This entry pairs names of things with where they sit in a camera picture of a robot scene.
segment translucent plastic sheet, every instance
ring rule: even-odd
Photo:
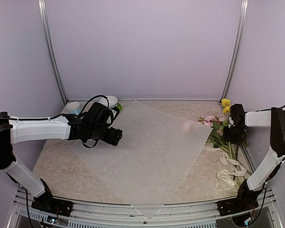
[[[211,128],[139,102],[122,114],[114,125],[124,132],[117,147],[102,143],[89,150],[77,142],[71,150],[109,188],[151,219],[194,165]]]

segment blue cup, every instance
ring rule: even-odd
[[[67,112],[71,113],[71,114],[76,114],[78,115],[82,108],[80,107],[80,103],[79,102],[71,102],[66,106]]]

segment white wall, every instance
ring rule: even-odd
[[[219,100],[240,0],[47,0],[69,100]]]
[[[228,97],[246,111],[285,104],[285,0],[249,0],[243,42]],[[249,152],[259,165],[269,129],[251,129]],[[285,221],[285,164],[271,181]]]
[[[37,0],[0,0],[0,112],[31,117],[61,111],[43,35]],[[14,146],[14,153],[33,169],[44,142]],[[0,171],[0,228],[17,186]]]

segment beige tiled floor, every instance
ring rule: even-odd
[[[163,112],[197,121],[199,116],[224,117],[216,102],[142,101]],[[131,101],[121,101],[123,107]],[[35,166],[34,173],[41,177],[53,195],[91,202],[128,204],[103,184],[93,172],[69,149],[74,141],[48,140]],[[203,150],[178,189],[167,203],[186,203],[235,196],[233,191],[220,192],[215,188],[217,172],[224,168],[221,152]],[[246,161],[239,153],[239,160]]]

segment white robotic arm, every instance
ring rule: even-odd
[[[61,114],[48,118],[9,117],[0,113],[0,170],[22,185],[34,198],[32,207],[49,213],[69,216],[72,202],[53,198],[47,184],[33,173],[13,154],[12,144],[32,140],[61,139],[81,140],[83,145],[89,139],[102,140],[117,146],[122,130],[110,127],[119,110],[110,109],[95,102],[88,112]]]
[[[245,126],[270,127],[271,111],[247,112],[245,114]],[[247,179],[248,188],[252,191],[260,191],[267,184],[272,172],[284,163],[285,155],[278,157],[277,153],[269,147],[267,155],[256,171]]]
[[[230,115],[233,123],[224,128],[226,139],[237,143],[248,127],[270,127],[270,147],[256,171],[241,184],[237,198],[218,202],[222,216],[257,208],[257,197],[285,161],[285,110],[274,107],[245,113],[241,104],[235,104],[230,108]]]
[[[9,120],[10,143],[17,144],[25,141],[44,139],[68,139],[71,126],[64,116],[52,120],[16,121]],[[21,184],[33,197],[39,197],[45,193],[42,181],[36,178],[21,160],[16,159],[7,168],[3,169],[12,179]]]

